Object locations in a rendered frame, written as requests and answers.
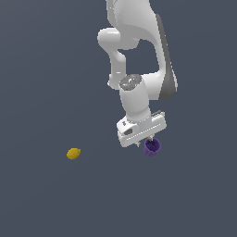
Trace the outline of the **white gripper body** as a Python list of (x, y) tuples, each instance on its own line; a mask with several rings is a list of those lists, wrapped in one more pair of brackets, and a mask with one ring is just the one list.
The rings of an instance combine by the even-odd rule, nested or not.
[(161, 110), (139, 122), (128, 121), (127, 117), (124, 117), (117, 123), (118, 139), (122, 147), (128, 147), (141, 142), (149, 135), (155, 136), (156, 133), (163, 131), (166, 127), (165, 112)]

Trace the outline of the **purple cup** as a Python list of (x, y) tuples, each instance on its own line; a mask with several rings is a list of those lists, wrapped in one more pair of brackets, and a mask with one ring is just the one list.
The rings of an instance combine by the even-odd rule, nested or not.
[(155, 156), (161, 149), (161, 143), (157, 138), (152, 141), (146, 139), (144, 142), (143, 151), (148, 156)]

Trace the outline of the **yellow lemon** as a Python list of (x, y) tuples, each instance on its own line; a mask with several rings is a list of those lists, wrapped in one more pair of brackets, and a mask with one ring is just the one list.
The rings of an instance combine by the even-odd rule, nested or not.
[(76, 159), (81, 154), (81, 150), (79, 148), (71, 148), (67, 152), (67, 158), (70, 160)]

